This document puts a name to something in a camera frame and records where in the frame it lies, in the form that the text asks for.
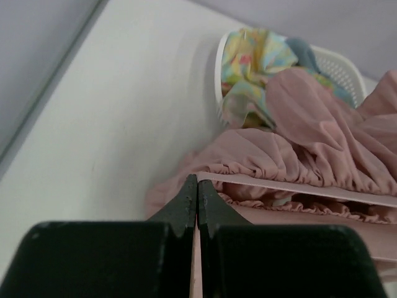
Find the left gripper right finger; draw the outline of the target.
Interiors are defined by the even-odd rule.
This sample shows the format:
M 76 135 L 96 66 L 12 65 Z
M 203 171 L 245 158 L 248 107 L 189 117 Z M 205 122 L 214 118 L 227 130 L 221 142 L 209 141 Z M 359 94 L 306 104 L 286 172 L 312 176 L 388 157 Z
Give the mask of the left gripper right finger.
M 197 191 L 204 297 L 385 297 L 367 247 L 341 225 L 254 225 L 213 184 Z

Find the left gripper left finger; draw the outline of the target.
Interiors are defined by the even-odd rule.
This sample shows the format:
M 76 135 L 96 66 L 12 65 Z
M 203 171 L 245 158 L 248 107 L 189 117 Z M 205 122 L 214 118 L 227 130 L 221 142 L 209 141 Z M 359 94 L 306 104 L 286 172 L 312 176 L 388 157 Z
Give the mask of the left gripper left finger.
M 145 221 L 40 222 L 25 234 L 2 297 L 188 297 L 198 182 Z

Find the pink skirt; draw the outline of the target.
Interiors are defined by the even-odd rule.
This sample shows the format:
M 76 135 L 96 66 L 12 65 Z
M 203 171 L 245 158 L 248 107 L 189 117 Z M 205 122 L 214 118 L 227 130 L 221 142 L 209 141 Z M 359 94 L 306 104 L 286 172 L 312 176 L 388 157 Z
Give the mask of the pink skirt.
M 362 239 L 382 282 L 396 278 L 396 72 L 351 108 L 300 69 L 269 81 L 272 130 L 229 129 L 147 194 L 152 217 L 185 180 L 210 181 L 254 225 L 341 225 Z M 202 292 L 200 234 L 193 292 Z

